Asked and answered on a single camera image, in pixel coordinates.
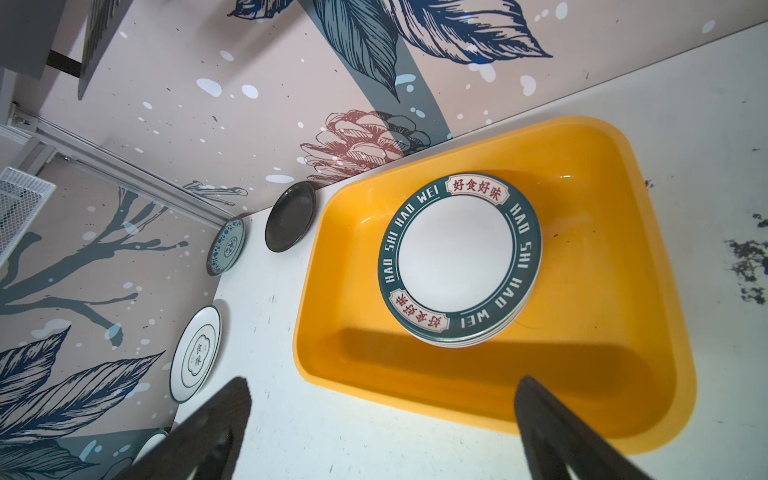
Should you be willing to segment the small teal patterned plate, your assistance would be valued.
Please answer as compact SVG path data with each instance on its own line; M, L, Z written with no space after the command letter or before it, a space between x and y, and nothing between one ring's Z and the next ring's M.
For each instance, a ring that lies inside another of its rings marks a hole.
M246 229L242 218L230 219L217 233L209 249L206 271L216 277L231 269L245 244Z

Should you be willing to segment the white plate green motif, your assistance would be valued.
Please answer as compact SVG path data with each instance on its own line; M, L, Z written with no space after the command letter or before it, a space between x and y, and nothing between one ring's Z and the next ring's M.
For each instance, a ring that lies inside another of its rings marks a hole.
M220 347L222 319L214 305L196 312L183 331L170 367L170 397L186 403L202 387Z

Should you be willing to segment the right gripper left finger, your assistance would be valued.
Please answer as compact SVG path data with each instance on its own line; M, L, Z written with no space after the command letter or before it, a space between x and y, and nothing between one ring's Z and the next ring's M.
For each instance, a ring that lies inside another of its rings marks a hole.
M119 479L231 479L245 439L252 400L236 377L169 436L121 471Z

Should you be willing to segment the green rim plate back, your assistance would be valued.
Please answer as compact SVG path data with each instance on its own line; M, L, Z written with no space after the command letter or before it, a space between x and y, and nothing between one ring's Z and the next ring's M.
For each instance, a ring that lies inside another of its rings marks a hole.
M394 319L430 345L477 345L510 326L530 299L543 234L528 198L478 172L438 178L395 210L377 278Z

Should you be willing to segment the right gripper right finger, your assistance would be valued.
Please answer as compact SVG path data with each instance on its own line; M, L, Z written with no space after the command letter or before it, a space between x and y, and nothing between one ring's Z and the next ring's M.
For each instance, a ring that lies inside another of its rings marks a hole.
M514 411L533 479L646 479L648 475L531 376Z

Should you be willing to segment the small black plate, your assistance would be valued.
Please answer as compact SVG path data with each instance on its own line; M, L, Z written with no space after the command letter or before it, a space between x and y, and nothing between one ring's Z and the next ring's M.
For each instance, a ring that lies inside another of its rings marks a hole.
M301 181L291 185L280 195L267 219L267 248L280 253L294 246L309 230L315 210L314 184Z

